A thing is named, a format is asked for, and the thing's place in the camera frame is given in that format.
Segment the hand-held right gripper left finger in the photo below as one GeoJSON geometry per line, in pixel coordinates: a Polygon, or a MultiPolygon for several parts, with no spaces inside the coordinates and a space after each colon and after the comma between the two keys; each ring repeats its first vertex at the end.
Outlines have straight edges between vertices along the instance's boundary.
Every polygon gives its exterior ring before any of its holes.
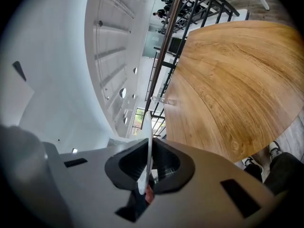
{"type": "Polygon", "coordinates": [[[134,222],[119,215],[127,212],[131,190],[137,183],[120,189],[105,172],[109,158],[117,154],[128,154],[147,144],[137,140],[126,144],[76,154],[59,154],[53,144],[46,144],[47,162],[55,207],[49,209],[53,228],[152,228],[151,208],[134,222]]]}

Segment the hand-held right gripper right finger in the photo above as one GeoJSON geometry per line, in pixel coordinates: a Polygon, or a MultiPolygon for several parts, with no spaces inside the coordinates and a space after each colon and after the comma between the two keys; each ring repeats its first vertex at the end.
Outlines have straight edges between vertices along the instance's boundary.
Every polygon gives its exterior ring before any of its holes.
{"type": "Polygon", "coordinates": [[[166,140],[154,144],[180,160],[164,183],[173,184],[191,168],[195,171],[178,191],[155,195],[147,209],[147,228],[252,228],[276,206],[266,186],[227,159],[166,140]]]}

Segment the white round plate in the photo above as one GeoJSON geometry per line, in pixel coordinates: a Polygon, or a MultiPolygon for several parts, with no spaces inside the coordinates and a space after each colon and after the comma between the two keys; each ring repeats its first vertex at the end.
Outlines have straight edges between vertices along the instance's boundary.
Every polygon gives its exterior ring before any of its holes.
{"type": "Polygon", "coordinates": [[[152,132],[152,117],[150,112],[146,112],[142,122],[142,130],[139,134],[140,137],[144,137],[148,139],[148,148],[147,148],[147,164],[141,173],[137,184],[138,191],[141,195],[145,194],[145,191],[148,186],[149,176],[151,174],[153,159],[152,159],[152,140],[153,140],[153,132],[152,132]]]}

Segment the wooden top white-leg table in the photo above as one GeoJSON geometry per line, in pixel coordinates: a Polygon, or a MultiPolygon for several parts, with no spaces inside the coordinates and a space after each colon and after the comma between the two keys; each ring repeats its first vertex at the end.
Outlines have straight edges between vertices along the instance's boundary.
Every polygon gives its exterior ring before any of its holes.
{"type": "Polygon", "coordinates": [[[258,20],[194,30],[165,98],[169,141],[238,162],[279,137],[304,108],[304,39],[258,20]]]}

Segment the person's black-white sneakers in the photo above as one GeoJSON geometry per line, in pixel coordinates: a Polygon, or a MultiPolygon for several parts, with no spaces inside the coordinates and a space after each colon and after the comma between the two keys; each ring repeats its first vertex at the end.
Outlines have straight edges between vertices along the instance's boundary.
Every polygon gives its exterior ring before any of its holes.
{"type": "Polygon", "coordinates": [[[250,174],[251,176],[255,177],[258,181],[261,183],[262,181],[262,174],[261,174],[261,168],[256,164],[249,164],[245,169],[245,172],[250,174]]]}

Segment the person's left shoe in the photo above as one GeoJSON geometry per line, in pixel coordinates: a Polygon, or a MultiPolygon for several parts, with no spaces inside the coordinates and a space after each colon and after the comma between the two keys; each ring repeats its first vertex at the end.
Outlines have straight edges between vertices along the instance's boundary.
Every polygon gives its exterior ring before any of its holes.
{"type": "Polygon", "coordinates": [[[262,174],[264,172],[264,168],[260,165],[252,156],[246,157],[242,160],[244,166],[248,167],[249,165],[253,164],[259,167],[259,172],[262,174]]]}

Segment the person's shoe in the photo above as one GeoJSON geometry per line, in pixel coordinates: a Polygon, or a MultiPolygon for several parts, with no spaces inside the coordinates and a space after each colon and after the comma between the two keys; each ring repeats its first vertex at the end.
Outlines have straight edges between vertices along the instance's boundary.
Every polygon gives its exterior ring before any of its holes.
{"type": "Polygon", "coordinates": [[[282,153],[280,145],[277,141],[272,141],[268,146],[268,150],[270,155],[270,161],[273,161],[275,157],[282,153]]]}
{"type": "Polygon", "coordinates": [[[248,167],[249,165],[253,164],[259,167],[259,172],[262,174],[264,172],[264,168],[260,165],[252,156],[246,157],[242,160],[244,166],[248,167]]]}

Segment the black-framed window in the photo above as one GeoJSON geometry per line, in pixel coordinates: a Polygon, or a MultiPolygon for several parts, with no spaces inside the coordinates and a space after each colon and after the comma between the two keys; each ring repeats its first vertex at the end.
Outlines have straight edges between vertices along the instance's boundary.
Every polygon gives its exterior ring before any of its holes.
{"type": "MultiPolygon", "coordinates": [[[[166,138],[166,121],[164,109],[161,111],[151,112],[152,117],[152,132],[153,136],[156,138],[166,138]]],[[[141,130],[141,126],[144,119],[144,109],[137,108],[135,117],[133,120],[130,135],[137,135],[141,130]]]]}

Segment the person's right leg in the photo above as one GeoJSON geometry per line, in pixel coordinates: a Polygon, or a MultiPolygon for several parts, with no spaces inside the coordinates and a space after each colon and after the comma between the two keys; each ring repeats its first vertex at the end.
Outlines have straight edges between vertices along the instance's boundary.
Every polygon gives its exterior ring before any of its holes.
{"type": "Polygon", "coordinates": [[[288,152],[276,156],[264,185],[274,195],[287,190],[304,191],[304,164],[288,152]]]}

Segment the person's right shoe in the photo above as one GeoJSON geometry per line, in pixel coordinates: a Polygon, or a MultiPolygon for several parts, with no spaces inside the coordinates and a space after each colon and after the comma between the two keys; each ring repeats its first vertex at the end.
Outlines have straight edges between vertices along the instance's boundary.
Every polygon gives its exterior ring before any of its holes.
{"type": "Polygon", "coordinates": [[[277,141],[272,141],[268,146],[268,150],[270,155],[270,161],[273,161],[275,157],[282,153],[280,145],[277,141]]]}

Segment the clear plastic bottle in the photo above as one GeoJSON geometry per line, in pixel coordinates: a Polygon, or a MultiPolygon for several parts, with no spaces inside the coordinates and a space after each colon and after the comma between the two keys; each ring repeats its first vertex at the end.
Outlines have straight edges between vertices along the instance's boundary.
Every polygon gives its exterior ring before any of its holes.
{"type": "Polygon", "coordinates": [[[176,100],[166,99],[166,98],[156,97],[156,96],[152,96],[151,101],[157,102],[157,103],[162,103],[162,104],[167,104],[167,105],[176,105],[176,103],[177,103],[176,100]]]}

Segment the frosted glass partition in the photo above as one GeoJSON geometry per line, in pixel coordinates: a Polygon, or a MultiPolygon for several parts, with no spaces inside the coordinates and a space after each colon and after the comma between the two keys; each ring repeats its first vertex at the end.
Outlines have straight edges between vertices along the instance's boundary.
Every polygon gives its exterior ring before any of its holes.
{"type": "Polygon", "coordinates": [[[159,26],[154,24],[150,24],[148,27],[148,32],[145,38],[145,44],[143,49],[143,56],[144,57],[155,57],[156,48],[161,48],[162,43],[164,40],[164,35],[159,26]]]}

